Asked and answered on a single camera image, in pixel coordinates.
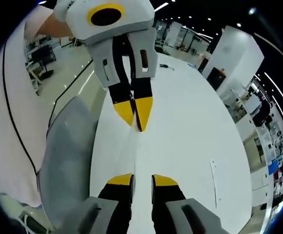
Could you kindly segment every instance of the black circular hole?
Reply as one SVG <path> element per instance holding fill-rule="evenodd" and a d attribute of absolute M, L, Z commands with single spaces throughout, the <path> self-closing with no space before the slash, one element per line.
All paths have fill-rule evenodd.
<path fill-rule="evenodd" d="M 113 8 L 106 8 L 97 11 L 93 14 L 91 21 L 97 26 L 107 26 L 117 22 L 122 14 L 119 10 Z"/>

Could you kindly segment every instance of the yellow circle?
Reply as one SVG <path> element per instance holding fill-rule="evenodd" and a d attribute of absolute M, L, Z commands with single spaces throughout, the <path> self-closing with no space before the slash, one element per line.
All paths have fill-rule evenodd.
<path fill-rule="evenodd" d="M 114 4 L 114 3 L 107 3 L 107 4 L 102 4 L 99 6 L 94 7 L 93 9 L 91 9 L 88 13 L 87 13 L 87 22 L 91 25 L 94 25 L 92 23 L 92 16 L 98 12 L 101 11 L 103 9 L 116 9 L 119 12 L 121 12 L 121 14 L 123 15 L 125 8 L 122 5 L 119 4 Z"/>

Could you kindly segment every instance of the white tabletop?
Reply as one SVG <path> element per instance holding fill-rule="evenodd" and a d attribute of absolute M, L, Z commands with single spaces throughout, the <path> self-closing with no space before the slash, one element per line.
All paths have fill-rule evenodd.
<path fill-rule="evenodd" d="M 176 180 L 186 198 L 195 198 L 237 234 L 251 216 L 250 170 L 238 130 L 224 104 L 196 70 L 159 54 L 151 82 L 153 107 L 145 132 L 136 132 L 114 111 L 106 95 L 97 128 L 90 195 L 107 180 L 135 174 L 128 233 L 155 233 L 151 220 L 151 175 Z"/>

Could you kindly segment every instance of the black cable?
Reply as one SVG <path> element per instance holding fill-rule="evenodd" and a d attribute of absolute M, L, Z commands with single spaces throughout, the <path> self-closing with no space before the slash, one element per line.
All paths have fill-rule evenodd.
<path fill-rule="evenodd" d="M 86 70 L 86 68 L 89 67 L 89 65 L 91 65 L 93 62 L 93 59 L 84 67 L 84 69 L 75 77 L 75 79 L 71 82 L 71 84 L 62 92 L 62 94 L 60 94 L 59 97 L 57 97 L 57 99 L 55 100 L 55 104 L 54 104 L 54 107 L 53 107 L 53 110 L 52 110 L 52 113 L 50 114 L 50 117 L 49 117 L 49 121 L 48 121 L 48 129 L 50 127 L 50 124 L 51 124 L 51 120 L 52 120 L 52 117 L 53 117 L 53 114 L 54 114 L 54 111 L 55 111 L 55 107 L 57 105 L 57 101 L 68 91 L 68 89 L 74 84 L 74 82 L 80 77 L 80 75 Z"/>
<path fill-rule="evenodd" d="M 2 68 L 2 75 L 3 75 L 3 86 L 4 86 L 4 93 L 5 93 L 5 99 L 6 99 L 6 104 L 7 104 L 7 109 L 8 109 L 9 117 L 10 117 L 11 123 L 13 124 L 14 130 L 15 130 L 15 132 L 16 132 L 16 134 L 17 134 L 17 137 L 18 137 L 18 139 L 19 139 L 19 141 L 20 141 L 20 144 L 21 144 L 21 146 L 23 147 L 23 150 L 25 151 L 25 154 L 28 156 L 28 158 L 29 158 L 29 160 L 30 160 L 30 162 L 31 162 L 31 164 L 32 164 L 32 167 L 33 167 L 33 169 L 34 169 L 34 173 L 37 174 L 35 165 L 34 165 L 34 163 L 33 163 L 32 159 L 31 159 L 31 157 L 30 157 L 28 151 L 26 150 L 26 148 L 25 148 L 25 146 L 24 146 L 24 144 L 23 144 L 23 141 L 22 141 L 22 139 L 21 139 L 21 137 L 20 137 L 20 134 L 19 134 L 18 129 L 17 129 L 17 127 L 16 127 L 16 124 L 15 124 L 15 122 L 14 122 L 13 115 L 12 115 L 12 113 L 11 113 L 11 109 L 10 109 L 10 105 L 9 105 L 9 100 L 8 100 L 7 89 L 6 89 L 6 81 L 5 81 L 5 52 L 6 52 L 6 44 L 4 45 L 4 50 L 3 50 L 3 65 L 2 65 L 3 68 Z"/>

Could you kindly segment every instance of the desk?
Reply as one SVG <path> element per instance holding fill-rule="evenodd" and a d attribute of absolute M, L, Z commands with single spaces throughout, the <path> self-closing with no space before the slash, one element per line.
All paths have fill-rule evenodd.
<path fill-rule="evenodd" d="M 128 233 L 153 234 L 151 175 L 176 180 L 237 234 L 251 216 L 248 161 L 238 130 L 216 92 L 186 62 L 159 54 L 151 81 L 153 107 L 145 132 L 129 127 L 104 100 L 94 143 L 90 195 L 98 196 L 113 176 L 134 173 Z"/>

